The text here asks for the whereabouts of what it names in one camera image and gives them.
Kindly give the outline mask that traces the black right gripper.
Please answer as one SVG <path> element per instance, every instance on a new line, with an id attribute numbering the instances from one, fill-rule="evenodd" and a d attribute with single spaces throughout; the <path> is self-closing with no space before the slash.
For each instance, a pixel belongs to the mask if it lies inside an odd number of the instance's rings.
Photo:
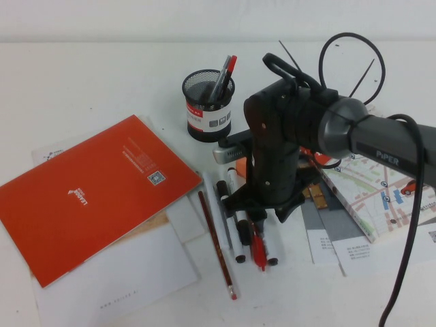
<path id="1" fill-rule="evenodd" d="M 268 218 L 261 211 L 273 209 L 283 223 L 304 202 L 304 179 L 298 171 L 299 146 L 285 139 L 284 114 L 291 86 L 275 82 L 245 100 L 248 130 L 221 139 L 221 163 L 247 159 L 246 183 L 224 200 L 228 211 L 253 213 L 253 233 L 267 238 Z"/>

